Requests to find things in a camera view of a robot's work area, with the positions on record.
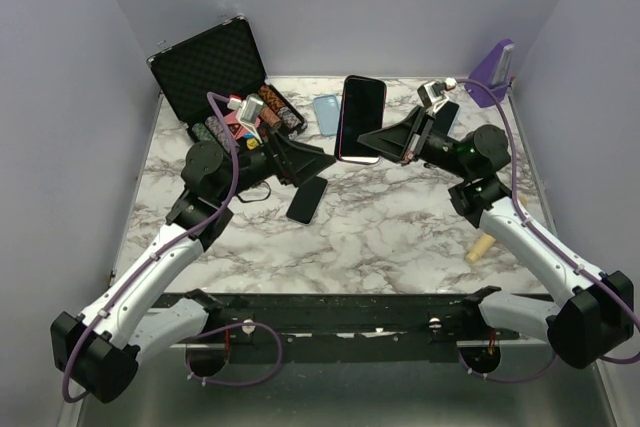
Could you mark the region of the phone from blue case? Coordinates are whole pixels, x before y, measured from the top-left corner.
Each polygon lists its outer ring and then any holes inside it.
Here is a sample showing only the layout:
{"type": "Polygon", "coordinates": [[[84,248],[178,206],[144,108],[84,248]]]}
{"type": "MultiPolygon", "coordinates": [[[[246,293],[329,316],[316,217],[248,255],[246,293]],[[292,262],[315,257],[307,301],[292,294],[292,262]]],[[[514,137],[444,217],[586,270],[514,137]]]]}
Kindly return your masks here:
{"type": "Polygon", "coordinates": [[[300,224],[309,225],[314,218],[327,186],[328,181],[321,177],[314,177],[301,185],[293,197],[286,212],[286,217],[300,224]]]}

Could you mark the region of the black cased phone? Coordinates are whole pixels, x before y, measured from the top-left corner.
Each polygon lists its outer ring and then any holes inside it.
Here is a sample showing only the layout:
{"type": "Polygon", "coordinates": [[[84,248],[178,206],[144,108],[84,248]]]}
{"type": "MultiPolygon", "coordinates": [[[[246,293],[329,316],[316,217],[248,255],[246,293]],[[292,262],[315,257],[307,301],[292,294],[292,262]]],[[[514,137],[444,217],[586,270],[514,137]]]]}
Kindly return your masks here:
{"type": "Polygon", "coordinates": [[[379,161],[376,152],[358,138],[382,127],[386,92],[382,80],[358,75],[345,78],[334,148],[337,160],[365,165],[379,161]]]}

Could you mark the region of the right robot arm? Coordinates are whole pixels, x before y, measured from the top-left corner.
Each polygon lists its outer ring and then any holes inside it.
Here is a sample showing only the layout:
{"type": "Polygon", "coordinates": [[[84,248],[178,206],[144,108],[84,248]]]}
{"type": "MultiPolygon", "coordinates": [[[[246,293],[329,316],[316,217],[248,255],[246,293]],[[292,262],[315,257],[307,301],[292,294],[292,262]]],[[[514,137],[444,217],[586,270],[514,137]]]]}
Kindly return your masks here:
{"type": "Polygon", "coordinates": [[[458,215],[494,237],[547,289],[548,301],[486,287],[466,298],[460,326],[480,339],[507,329],[547,342],[566,364],[583,369],[634,333],[634,286],[620,271],[606,273],[584,260],[525,211],[498,177],[515,162],[508,130],[485,124],[454,140],[433,127],[422,107],[401,122],[364,133],[360,144],[406,165],[423,161],[460,178],[451,187],[458,215]]]}

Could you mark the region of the light blue phone case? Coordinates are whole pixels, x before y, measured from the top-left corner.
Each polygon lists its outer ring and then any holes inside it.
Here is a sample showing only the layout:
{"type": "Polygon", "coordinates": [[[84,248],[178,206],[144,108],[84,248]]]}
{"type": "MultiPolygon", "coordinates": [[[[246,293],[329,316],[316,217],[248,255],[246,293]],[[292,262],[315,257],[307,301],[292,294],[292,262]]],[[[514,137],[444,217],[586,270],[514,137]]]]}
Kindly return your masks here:
{"type": "Polygon", "coordinates": [[[313,99],[313,108],[321,135],[334,137],[338,131],[340,103],[333,95],[322,95],[313,99]]]}

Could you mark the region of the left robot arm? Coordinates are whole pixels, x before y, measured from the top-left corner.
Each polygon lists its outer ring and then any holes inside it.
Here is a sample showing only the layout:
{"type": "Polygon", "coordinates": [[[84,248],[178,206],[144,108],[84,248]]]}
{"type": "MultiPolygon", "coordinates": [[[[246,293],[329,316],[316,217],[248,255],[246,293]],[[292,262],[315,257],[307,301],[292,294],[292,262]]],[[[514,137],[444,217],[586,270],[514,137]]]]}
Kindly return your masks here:
{"type": "Polygon", "coordinates": [[[139,366],[189,338],[214,340],[222,327],[213,298],[194,291],[174,306],[150,314],[173,280],[221,236],[232,219],[234,196],[270,177],[299,187],[334,164],[320,147],[266,130],[256,149],[225,151],[215,141],[199,141],[187,152],[181,172],[184,190],[151,245],[125,274],[79,314],[61,313],[50,332],[62,394],[83,387],[103,403],[119,397],[139,366]]]}

